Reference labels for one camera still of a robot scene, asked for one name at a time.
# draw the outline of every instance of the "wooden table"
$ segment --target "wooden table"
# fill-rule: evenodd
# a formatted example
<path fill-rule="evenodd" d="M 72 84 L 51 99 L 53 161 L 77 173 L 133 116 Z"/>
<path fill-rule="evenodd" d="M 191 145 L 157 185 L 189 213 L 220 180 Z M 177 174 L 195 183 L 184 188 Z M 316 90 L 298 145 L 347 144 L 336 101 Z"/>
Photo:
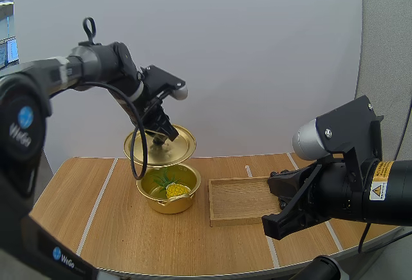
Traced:
<path fill-rule="evenodd" d="M 359 242 L 365 224 L 338 219 L 281 241 L 267 238 L 262 224 L 210 227 L 209 178 L 247 178 L 246 166 L 253 178 L 308 164 L 294 154 L 192 158 L 186 163 L 199 170 L 202 181 L 193 206 L 180 214 L 149 208 L 129 160 L 72 158 L 31 215 L 94 266 L 146 275 L 267 274 L 320 254 L 347 252 Z M 372 225 L 367 240 L 394 228 Z"/>

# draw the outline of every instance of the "warning label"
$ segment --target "warning label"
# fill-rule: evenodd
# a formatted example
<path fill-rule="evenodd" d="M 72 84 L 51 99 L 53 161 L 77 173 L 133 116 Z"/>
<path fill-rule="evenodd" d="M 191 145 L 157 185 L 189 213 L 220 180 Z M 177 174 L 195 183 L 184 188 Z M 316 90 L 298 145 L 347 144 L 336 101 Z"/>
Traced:
<path fill-rule="evenodd" d="M 376 166 L 375 173 L 373 174 L 374 182 L 387 182 L 389 172 L 391 171 L 393 161 L 379 162 Z"/>
<path fill-rule="evenodd" d="M 369 199 L 371 201 L 385 200 L 386 187 L 388 186 L 388 178 L 392 164 L 393 161 L 379 162 L 378 166 L 376 166 L 369 194 Z"/>

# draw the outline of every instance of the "gold lid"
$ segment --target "gold lid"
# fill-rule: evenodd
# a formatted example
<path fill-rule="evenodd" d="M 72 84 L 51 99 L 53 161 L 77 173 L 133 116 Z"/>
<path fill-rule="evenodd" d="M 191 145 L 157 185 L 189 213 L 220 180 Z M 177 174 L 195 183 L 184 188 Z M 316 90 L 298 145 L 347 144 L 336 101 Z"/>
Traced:
<path fill-rule="evenodd" d="M 163 145 L 156 145 L 153 143 L 153 137 L 146 135 L 148 150 L 147 166 L 165 167 L 175 165 L 188 159 L 193 154 L 196 149 L 196 140 L 192 133 L 176 124 L 173 126 L 179 132 L 178 137 L 173 142 L 167 139 Z M 124 141 L 124 153 L 129 159 L 132 135 L 133 132 Z M 133 158 L 136 164 L 143 165 L 142 139 L 139 131 L 136 134 Z"/>

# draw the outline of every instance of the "golden pot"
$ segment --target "golden pot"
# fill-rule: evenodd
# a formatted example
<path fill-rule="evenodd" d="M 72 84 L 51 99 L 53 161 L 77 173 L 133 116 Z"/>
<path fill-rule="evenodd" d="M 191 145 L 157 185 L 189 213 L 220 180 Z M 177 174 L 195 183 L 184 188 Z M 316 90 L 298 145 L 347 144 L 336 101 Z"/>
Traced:
<path fill-rule="evenodd" d="M 165 191 L 160 192 L 160 187 L 155 182 L 160 169 L 148 169 L 144 177 L 136 182 L 137 189 L 146 197 L 149 206 L 162 214 L 177 214 L 188 209 L 193 204 L 194 193 L 200 186 L 200 173 L 183 163 L 169 166 L 168 173 L 175 174 L 176 178 L 179 179 L 179 184 L 188 187 L 190 192 L 166 198 Z"/>

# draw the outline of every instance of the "wooden tray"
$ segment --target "wooden tray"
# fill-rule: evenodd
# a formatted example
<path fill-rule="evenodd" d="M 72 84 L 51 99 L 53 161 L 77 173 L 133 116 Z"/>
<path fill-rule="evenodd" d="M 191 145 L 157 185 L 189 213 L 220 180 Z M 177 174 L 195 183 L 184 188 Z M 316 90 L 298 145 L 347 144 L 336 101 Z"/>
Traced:
<path fill-rule="evenodd" d="M 262 223 L 265 214 L 281 212 L 268 177 L 209 179 L 211 227 Z"/>

